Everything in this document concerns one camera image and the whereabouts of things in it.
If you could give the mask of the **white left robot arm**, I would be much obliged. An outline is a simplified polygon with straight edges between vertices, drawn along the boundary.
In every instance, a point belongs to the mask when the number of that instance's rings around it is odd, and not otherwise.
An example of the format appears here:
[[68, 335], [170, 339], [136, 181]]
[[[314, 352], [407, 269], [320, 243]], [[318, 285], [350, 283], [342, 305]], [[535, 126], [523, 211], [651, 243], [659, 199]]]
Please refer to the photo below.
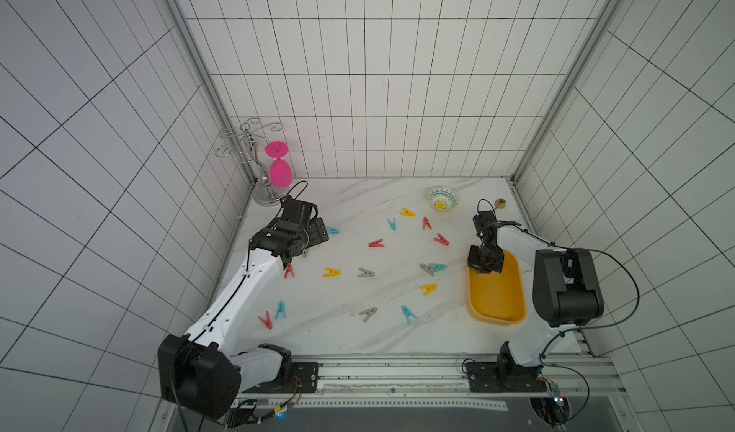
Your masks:
[[279, 213], [250, 238], [245, 260], [224, 292], [185, 334], [169, 334], [160, 344], [162, 399], [215, 420], [240, 393], [289, 388], [294, 382], [290, 351], [268, 343], [237, 349], [237, 340], [264, 288], [284, 278], [304, 250], [328, 239], [316, 204], [282, 198]]

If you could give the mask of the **pink plastic wine glass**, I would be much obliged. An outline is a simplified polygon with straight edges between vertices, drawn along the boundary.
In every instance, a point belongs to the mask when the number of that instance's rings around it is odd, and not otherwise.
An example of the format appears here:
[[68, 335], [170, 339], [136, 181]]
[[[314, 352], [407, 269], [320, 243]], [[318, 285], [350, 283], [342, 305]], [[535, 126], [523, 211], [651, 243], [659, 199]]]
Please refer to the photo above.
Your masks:
[[272, 184], [278, 188], [288, 188], [292, 185], [294, 177], [291, 166], [285, 161], [289, 154], [289, 148], [284, 142], [274, 141], [269, 143], [265, 152], [273, 159], [269, 175]]

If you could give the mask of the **grey clothespin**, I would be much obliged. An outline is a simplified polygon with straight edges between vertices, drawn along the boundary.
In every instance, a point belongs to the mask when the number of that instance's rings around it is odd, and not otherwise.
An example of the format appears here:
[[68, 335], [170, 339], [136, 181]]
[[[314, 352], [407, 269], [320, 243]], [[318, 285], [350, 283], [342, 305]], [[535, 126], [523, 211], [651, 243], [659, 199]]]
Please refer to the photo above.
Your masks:
[[371, 278], [375, 276], [375, 272], [363, 267], [359, 268], [360, 273], [357, 275], [358, 278]]
[[377, 311], [378, 311], [378, 307], [371, 307], [368, 309], [364, 309], [363, 311], [360, 311], [358, 315], [363, 318], [364, 323], [367, 323], [369, 319], [371, 319], [371, 317], [373, 317], [373, 315], [377, 313]]
[[419, 267], [426, 273], [430, 274], [431, 276], [434, 276], [434, 268], [431, 265], [426, 265], [426, 263], [421, 263]]

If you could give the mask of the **patterned yellow blue bowl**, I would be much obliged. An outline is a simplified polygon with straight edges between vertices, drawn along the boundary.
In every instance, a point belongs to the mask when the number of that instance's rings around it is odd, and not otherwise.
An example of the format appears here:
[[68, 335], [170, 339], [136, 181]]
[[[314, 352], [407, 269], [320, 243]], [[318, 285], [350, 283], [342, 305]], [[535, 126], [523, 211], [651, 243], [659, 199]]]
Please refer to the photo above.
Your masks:
[[446, 186], [436, 186], [428, 194], [430, 206], [438, 212], [449, 212], [459, 205], [457, 193]]

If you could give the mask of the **yellow storage box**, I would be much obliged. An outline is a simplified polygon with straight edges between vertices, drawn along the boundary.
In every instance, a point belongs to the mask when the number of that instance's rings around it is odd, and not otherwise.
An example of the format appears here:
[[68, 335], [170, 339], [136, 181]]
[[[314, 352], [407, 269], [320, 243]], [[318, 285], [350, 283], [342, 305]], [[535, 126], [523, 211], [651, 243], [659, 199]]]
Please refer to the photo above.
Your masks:
[[523, 277], [517, 259], [505, 252], [501, 273], [478, 273], [467, 268], [467, 309], [476, 320], [510, 326], [526, 320]]

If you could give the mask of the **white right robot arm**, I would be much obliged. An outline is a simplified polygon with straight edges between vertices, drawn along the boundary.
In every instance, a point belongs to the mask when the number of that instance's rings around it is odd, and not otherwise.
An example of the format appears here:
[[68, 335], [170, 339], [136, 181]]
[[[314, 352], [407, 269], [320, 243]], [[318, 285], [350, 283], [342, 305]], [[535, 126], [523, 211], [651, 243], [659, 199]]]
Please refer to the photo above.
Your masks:
[[505, 384], [529, 382], [561, 338], [602, 315], [593, 257], [501, 221], [492, 209], [476, 213], [473, 224], [480, 243], [467, 257], [469, 313], [485, 323], [522, 327], [503, 342], [492, 366]]

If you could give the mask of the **grey clothespin front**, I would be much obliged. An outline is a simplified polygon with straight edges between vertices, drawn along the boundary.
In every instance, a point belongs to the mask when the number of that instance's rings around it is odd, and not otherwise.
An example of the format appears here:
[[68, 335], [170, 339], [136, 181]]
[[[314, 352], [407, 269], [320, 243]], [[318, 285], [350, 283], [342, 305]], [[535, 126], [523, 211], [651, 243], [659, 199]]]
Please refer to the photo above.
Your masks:
[[378, 311], [378, 307], [371, 307], [368, 309], [364, 309], [363, 311], [360, 311], [358, 315], [363, 318], [364, 323], [367, 323], [369, 319], [371, 319], [371, 317], [373, 317], [373, 315], [377, 313], [377, 311]]

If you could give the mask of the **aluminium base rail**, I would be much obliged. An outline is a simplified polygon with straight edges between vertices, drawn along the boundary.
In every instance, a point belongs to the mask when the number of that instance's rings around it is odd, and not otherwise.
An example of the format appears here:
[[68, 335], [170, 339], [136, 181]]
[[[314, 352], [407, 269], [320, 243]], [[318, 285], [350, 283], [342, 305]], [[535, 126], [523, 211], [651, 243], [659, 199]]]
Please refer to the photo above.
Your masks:
[[[397, 355], [389, 357], [322, 357], [318, 368], [299, 379], [300, 391], [244, 393], [234, 405], [256, 403], [271, 409], [285, 401], [293, 408], [469, 407], [505, 411], [507, 399], [547, 397], [529, 387], [513, 391], [493, 387], [487, 376], [471, 373], [470, 364], [480, 355]], [[554, 353], [542, 371], [544, 380], [556, 384], [574, 407], [584, 399], [625, 396], [625, 388], [612, 361], [587, 353]]]

